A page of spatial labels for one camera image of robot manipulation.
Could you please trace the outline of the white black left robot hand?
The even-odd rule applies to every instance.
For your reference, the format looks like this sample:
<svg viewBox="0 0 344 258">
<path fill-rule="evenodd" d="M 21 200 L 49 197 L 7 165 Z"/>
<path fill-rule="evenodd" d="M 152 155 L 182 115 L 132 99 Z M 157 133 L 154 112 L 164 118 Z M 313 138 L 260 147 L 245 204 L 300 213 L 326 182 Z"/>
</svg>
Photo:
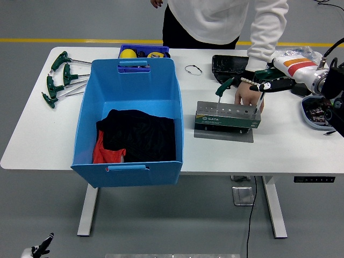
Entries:
<svg viewBox="0 0 344 258">
<path fill-rule="evenodd" d="M 53 238 L 54 233 L 50 233 L 49 236 L 40 245 L 25 248 L 21 254 L 21 258 L 42 257 L 43 255 L 48 254 L 50 252 L 50 250 L 48 250 L 48 247 L 51 244 Z"/>
</svg>

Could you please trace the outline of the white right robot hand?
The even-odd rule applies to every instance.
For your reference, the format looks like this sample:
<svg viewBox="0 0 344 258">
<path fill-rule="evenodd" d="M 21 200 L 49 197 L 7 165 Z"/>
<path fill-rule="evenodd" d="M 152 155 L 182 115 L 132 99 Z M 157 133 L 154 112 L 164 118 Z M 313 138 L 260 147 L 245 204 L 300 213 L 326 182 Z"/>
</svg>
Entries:
<svg viewBox="0 0 344 258">
<path fill-rule="evenodd" d="M 301 55 L 285 55 L 273 59 L 273 67 L 285 75 L 285 78 L 277 78 L 270 82 L 253 85 L 252 91 L 279 92 L 289 90 L 297 83 L 306 85 L 309 91 L 320 95 L 329 68 L 326 64 L 316 64 L 312 60 Z"/>
</svg>

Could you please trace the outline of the person's left hand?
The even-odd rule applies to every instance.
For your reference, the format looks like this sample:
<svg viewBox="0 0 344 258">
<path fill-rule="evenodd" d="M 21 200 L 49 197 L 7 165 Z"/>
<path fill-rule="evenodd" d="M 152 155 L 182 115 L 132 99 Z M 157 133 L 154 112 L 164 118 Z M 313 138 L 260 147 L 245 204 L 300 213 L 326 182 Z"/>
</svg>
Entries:
<svg viewBox="0 0 344 258">
<path fill-rule="evenodd" d="M 250 90 L 250 86 L 253 85 L 253 81 L 249 79 L 242 78 L 241 83 L 239 84 L 236 93 L 234 104 L 237 105 L 248 105 L 248 106 L 256 106 L 261 93 L 257 91 Z"/>
</svg>

